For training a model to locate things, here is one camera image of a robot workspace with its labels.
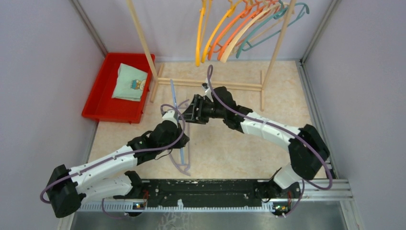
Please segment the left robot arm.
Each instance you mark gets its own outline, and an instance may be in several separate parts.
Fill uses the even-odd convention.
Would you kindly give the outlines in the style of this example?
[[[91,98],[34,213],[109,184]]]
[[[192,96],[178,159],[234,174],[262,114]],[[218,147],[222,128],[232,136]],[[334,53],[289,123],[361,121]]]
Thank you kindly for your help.
[[[52,206],[57,218],[63,218],[90,201],[141,198],[144,185],[132,169],[166,150],[185,147],[190,139],[184,128],[185,122],[164,120],[107,156],[71,168],[57,166],[40,200]]]

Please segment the red plastic tray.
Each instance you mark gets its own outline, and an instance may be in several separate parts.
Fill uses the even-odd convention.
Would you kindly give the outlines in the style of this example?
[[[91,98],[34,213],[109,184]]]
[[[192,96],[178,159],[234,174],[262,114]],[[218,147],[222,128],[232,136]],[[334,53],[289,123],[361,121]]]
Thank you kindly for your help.
[[[118,77],[117,71],[121,63],[147,73],[146,87],[139,102],[112,98]],[[151,79],[152,72],[145,54],[107,54],[84,105],[82,116],[97,122],[138,124],[150,92]]]

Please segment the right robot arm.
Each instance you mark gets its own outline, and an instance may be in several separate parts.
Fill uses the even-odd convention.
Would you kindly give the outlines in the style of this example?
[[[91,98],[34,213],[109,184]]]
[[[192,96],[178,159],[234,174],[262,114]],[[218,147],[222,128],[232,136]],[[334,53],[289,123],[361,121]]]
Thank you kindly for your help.
[[[317,172],[328,169],[326,160],[330,152],[319,132],[312,125],[294,127],[271,121],[252,109],[238,105],[226,87],[207,90],[206,95],[194,95],[192,103],[182,113],[186,122],[206,124],[211,118],[222,119],[230,129],[270,141],[289,153],[290,163],[279,169],[270,179],[270,193],[283,197],[289,186],[312,182]]]

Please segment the yellow hanger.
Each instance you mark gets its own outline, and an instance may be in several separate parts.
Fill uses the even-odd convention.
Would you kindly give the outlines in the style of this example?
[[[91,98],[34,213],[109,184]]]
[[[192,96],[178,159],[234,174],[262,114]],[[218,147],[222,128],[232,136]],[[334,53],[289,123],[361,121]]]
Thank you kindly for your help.
[[[207,21],[210,15],[212,0],[202,0],[202,5],[199,10],[199,22],[197,26],[196,46],[195,46],[195,66],[199,67],[201,63],[200,53],[202,48],[202,42],[204,33],[207,26]]]
[[[204,43],[204,34],[209,22],[213,2],[211,0],[202,1],[195,49],[196,66],[205,63],[207,60],[212,60],[214,54],[217,54],[217,60],[220,60],[236,32],[233,32],[224,43],[221,43],[224,36],[227,35],[237,22],[248,17],[248,14],[252,11],[253,1],[251,0],[230,0],[229,3],[230,6],[211,32],[208,40]]]

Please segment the light green cloth pouch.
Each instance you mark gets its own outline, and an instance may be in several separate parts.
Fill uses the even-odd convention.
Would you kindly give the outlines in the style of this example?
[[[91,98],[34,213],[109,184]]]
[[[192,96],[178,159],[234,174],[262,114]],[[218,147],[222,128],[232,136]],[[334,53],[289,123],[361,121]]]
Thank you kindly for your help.
[[[112,98],[128,101],[141,101],[146,87],[147,73],[135,67],[121,63]]]

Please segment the blue hanger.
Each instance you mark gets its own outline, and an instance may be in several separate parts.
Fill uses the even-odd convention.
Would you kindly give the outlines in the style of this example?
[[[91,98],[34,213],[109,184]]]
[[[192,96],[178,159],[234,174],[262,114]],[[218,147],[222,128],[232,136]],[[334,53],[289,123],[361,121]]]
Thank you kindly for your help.
[[[170,79],[170,86],[171,86],[171,93],[172,93],[172,100],[173,104],[177,109],[186,109],[188,105],[188,101],[184,100],[183,102],[177,103],[176,99],[176,92],[175,92],[175,84],[173,79]],[[175,166],[184,167],[185,171],[188,171],[190,168],[190,144],[188,143],[184,148],[180,149],[180,163],[175,163]]]

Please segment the teal hanger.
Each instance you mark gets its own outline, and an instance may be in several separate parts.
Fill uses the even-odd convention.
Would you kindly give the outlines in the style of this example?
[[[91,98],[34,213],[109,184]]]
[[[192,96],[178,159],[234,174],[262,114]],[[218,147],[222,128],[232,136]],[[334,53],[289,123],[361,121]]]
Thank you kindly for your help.
[[[240,58],[243,52],[250,51],[281,33],[289,7],[289,3],[280,0],[267,7],[264,13],[255,16],[243,36],[234,45],[231,54],[235,55],[235,58]]]

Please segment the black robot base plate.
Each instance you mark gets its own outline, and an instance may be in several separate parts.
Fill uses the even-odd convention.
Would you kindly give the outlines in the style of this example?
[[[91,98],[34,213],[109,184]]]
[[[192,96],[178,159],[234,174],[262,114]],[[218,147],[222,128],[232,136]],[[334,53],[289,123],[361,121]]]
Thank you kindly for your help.
[[[149,179],[136,189],[136,193],[115,195],[115,199],[141,199],[147,207],[175,207],[181,200],[190,208],[260,207],[272,199],[298,198],[301,189],[295,182],[280,189],[268,179],[215,179],[176,180]]]

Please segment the orange hanger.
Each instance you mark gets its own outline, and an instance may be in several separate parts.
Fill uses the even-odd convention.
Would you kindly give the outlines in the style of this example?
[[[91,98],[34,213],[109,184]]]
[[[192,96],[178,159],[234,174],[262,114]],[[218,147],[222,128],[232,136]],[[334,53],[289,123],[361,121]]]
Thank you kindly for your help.
[[[260,0],[231,0],[219,23],[210,35],[202,54],[202,62],[206,60],[221,60],[233,39],[255,16],[268,7],[266,1]]]
[[[258,14],[264,13],[267,7],[274,5],[278,0],[245,0],[243,2],[245,3],[244,9],[231,19],[217,36],[208,58],[217,54],[218,61],[226,62],[234,45],[250,25],[250,21]]]

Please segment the cream hanger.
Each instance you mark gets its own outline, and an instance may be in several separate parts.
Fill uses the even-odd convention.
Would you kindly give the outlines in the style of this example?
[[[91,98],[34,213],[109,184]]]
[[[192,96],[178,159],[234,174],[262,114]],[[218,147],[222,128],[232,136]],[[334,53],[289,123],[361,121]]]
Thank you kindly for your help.
[[[246,16],[237,17],[242,22],[220,48],[217,60],[225,63],[230,56],[239,58],[243,51],[252,49],[259,38],[284,20],[289,5],[282,0],[257,1]]]

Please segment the purple hanger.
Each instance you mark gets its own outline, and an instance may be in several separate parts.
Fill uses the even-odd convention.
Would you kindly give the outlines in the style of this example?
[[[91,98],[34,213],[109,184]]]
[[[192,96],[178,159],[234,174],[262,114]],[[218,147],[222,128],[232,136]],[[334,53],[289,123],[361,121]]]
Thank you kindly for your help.
[[[176,100],[173,100],[174,106],[178,110],[185,110],[188,106],[189,99],[186,99],[180,103],[177,103]],[[186,134],[190,135],[190,125],[186,125]],[[169,159],[174,167],[182,174],[186,176],[190,176],[191,174],[188,172],[191,168],[191,145],[190,142],[186,145],[186,147],[182,149],[172,149],[169,153]]]

